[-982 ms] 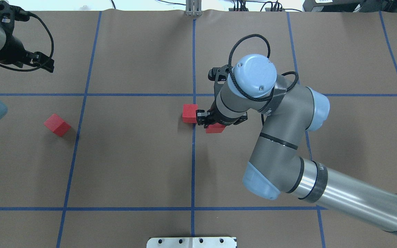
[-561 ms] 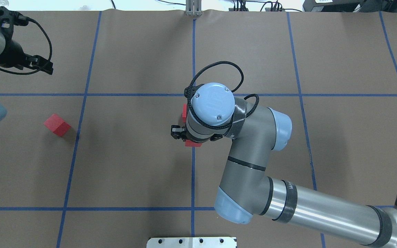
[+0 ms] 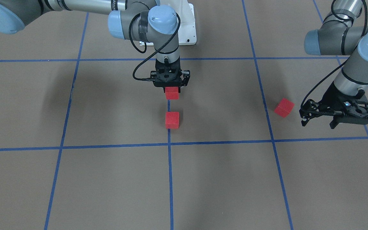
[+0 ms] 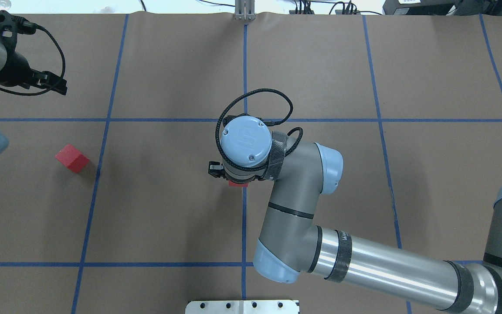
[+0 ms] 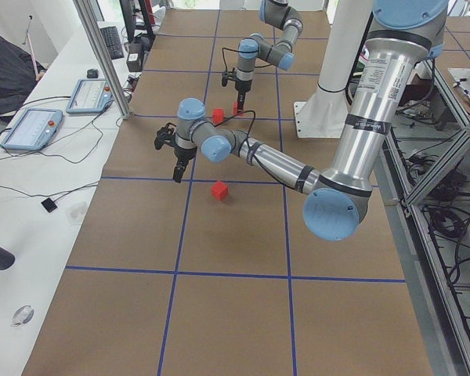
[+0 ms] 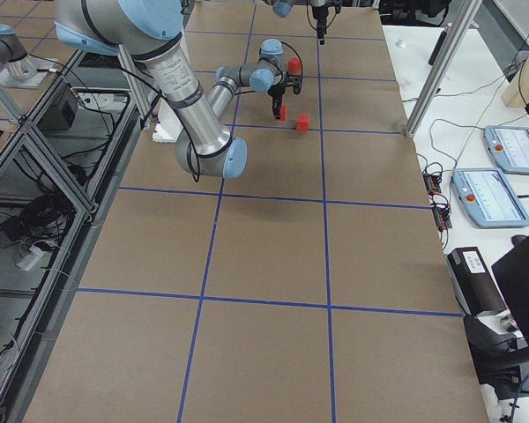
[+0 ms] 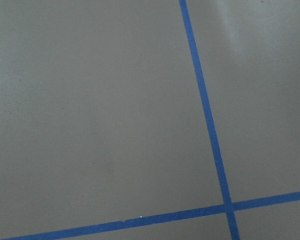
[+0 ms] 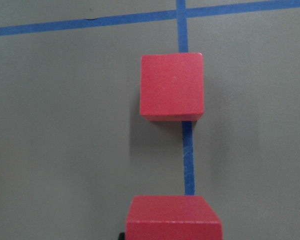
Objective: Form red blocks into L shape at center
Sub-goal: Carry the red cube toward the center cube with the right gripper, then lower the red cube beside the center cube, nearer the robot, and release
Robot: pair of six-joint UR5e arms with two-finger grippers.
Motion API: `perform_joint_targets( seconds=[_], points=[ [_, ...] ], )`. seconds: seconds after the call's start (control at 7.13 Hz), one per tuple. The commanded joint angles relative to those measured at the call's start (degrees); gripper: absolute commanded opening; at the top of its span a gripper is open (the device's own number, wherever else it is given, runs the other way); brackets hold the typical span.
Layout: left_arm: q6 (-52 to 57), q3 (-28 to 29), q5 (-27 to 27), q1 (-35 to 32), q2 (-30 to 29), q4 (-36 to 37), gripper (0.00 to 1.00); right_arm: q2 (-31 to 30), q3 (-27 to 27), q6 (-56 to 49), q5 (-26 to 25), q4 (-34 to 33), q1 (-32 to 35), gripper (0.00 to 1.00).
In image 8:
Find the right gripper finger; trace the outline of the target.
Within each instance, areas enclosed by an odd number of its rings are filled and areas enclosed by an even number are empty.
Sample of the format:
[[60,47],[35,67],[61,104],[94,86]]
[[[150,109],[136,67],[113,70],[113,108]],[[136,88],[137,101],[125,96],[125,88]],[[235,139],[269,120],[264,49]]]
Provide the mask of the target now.
[[124,232],[121,232],[121,233],[118,235],[118,240],[125,240],[125,233],[124,233]]

